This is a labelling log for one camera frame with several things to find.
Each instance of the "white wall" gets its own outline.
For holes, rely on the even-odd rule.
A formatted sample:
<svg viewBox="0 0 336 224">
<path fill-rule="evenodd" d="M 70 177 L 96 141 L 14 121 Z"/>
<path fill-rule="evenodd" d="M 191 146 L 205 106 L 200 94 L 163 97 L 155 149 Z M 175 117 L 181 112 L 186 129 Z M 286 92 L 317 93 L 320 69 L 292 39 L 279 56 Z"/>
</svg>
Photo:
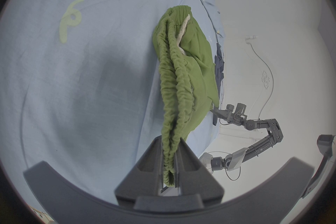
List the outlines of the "white wall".
<svg viewBox="0 0 336 224">
<path fill-rule="evenodd" d="M 317 169 L 322 159 L 317 137 L 336 135 L 336 72 L 317 29 L 321 0 L 216 0 L 216 5 L 227 39 L 258 36 L 259 56 L 274 76 L 274 91 L 260 118 L 276 118 L 284 135 L 273 149 L 242 164 L 239 180 L 230 181 L 225 172 L 214 173 L 227 201 L 259 185 L 292 156 Z M 207 152 L 233 152 L 242 146 L 247 144 L 219 135 Z M 238 173 L 229 175 L 236 178 Z M 301 199 L 283 223 L 289 223 L 313 196 Z"/>
</svg>

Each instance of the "blue bedsheet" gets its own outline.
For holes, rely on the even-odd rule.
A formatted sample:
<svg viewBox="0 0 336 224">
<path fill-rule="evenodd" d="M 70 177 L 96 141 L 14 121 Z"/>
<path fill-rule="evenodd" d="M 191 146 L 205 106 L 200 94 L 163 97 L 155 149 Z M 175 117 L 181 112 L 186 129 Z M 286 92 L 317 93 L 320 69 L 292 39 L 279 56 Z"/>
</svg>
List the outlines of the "blue bedsheet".
<svg viewBox="0 0 336 224">
<path fill-rule="evenodd" d="M 214 57 L 214 27 L 223 32 L 212 4 L 8 2 L 0 18 L 0 158 L 29 205 L 41 209 L 22 172 L 41 160 L 84 191 L 116 202 L 115 187 L 161 133 L 153 29 L 169 7 L 189 5 Z M 199 155 L 217 134 L 209 113 L 187 142 Z"/>
</svg>

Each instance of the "yellow letter print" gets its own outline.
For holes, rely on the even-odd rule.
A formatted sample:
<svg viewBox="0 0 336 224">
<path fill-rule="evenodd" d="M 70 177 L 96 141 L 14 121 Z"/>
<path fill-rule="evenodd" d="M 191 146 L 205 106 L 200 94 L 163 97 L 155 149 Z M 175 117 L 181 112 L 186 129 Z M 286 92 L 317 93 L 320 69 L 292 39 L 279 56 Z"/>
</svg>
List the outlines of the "yellow letter print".
<svg viewBox="0 0 336 224">
<path fill-rule="evenodd" d="M 66 12 L 64 13 L 61 22 L 59 24 L 59 39 L 64 44 L 67 41 L 68 33 L 67 33 L 67 26 L 77 26 L 82 21 L 82 14 L 79 10 L 74 9 L 74 5 L 84 0 L 75 0 L 73 1 L 69 7 L 67 8 Z"/>
</svg>

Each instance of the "green garment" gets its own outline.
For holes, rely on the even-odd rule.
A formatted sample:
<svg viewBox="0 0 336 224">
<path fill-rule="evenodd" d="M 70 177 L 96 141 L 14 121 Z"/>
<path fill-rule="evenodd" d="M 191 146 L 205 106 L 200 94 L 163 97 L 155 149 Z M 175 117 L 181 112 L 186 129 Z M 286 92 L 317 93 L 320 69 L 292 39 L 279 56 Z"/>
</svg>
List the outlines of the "green garment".
<svg viewBox="0 0 336 224">
<path fill-rule="evenodd" d="M 190 15 L 179 49 L 176 37 L 184 19 Z M 174 186 L 173 157 L 180 138 L 187 139 L 214 106 L 219 106 L 215 64 L 209 42 L 193 18 L 191 8 L 169 8 L 153 33 L 153 44 L 159 58 L 161 94 L 164 102 L 162 146 L 163 181 Z"/>
</svg>

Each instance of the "green fabric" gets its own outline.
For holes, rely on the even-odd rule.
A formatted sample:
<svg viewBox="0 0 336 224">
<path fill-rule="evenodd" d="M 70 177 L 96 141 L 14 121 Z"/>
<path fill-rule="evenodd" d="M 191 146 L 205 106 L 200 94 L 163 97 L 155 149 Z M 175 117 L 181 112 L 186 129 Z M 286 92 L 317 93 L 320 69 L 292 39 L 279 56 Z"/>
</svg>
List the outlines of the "green fabric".
<svg viewBox="0 0 336 224">
<path fill-rule="evenodd" d="M 176 37 L 187 15 L 190 20 L 180 42 Z M 209 42 L 193 18 L 191 8 L 169 8 L 153 33 L 153 44 L 159 58 L 161 94 L 164 102 L 162 146 L 164 154 L 164 183 L 174 185 L 173 157 L 180 138 L 187 139 L 212 109 L 219 106 L 215 80 L 215 64 Z"/>
</svg>

